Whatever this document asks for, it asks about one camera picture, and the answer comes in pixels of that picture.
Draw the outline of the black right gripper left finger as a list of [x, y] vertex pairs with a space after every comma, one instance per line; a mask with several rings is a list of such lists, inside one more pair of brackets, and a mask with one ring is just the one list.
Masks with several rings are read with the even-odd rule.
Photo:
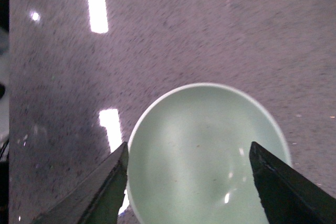
[[128, 145], [123, 142], [66, 198], [33, 223], [117, 223], [127, 183]]

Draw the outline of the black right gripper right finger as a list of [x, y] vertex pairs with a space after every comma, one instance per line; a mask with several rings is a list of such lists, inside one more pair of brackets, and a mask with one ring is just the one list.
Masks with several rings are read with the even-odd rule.
[[257, 142], [249, 160], [269, 223], [335, 223], [335, 198]]

